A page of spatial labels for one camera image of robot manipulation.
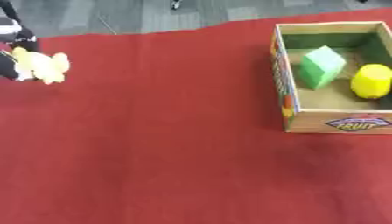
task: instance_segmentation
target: floor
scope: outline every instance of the floor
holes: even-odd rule
[[[197,29],[227,21],[391,7],[391,0],[11,0],[40,37]]]

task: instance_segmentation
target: green cube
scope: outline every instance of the green cube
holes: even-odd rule
[[[321,88],[341,72],[346,61],[328,46],[306,54],[300,63],[300,78],[312,89]]]

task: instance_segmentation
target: colorful label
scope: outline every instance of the colorful label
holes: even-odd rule
[[[334,120],[326,123],[336,129],[347,132],[355,132],[359,130],[370,130],[373,128],[384,127],[391,125],[390,122],[383,118],[375,117],[355,117]]]
[[[298,112],[298,104],[295,102],[294,89],[290,85],[290,65],[284,58],[285,51],[278,29],[275,30],[272,37],[270,53],[274,81],[279,96],[279,105],[282,109],[284,127],[288,128],[294,115]]]

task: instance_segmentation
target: fruit box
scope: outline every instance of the fruit box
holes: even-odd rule
[[[312,90],[298,78],[299,62],[321,46],[340,54],[346,65],[330,84]],[[350,89],[361,66],[392,68],[392,35],[384,22],[277,24],[270,53],[286,131],[392,134],[392,94],[364,100]]]

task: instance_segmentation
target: yellow stuffed toy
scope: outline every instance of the yellow stuffed toy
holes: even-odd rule
[[[42,80],[45,84],[62,82],[64,73],[70,68],[66,54],[60,52],[52,57],[39,52],[27,52],[24,48],[16,47],[11,56],[17,61],[16,70],[20,74],[29,75]]]
[[[392,70],[384,65],[363,66],[351,79],[351,89],[361,98],[377,99],[390,91]]]

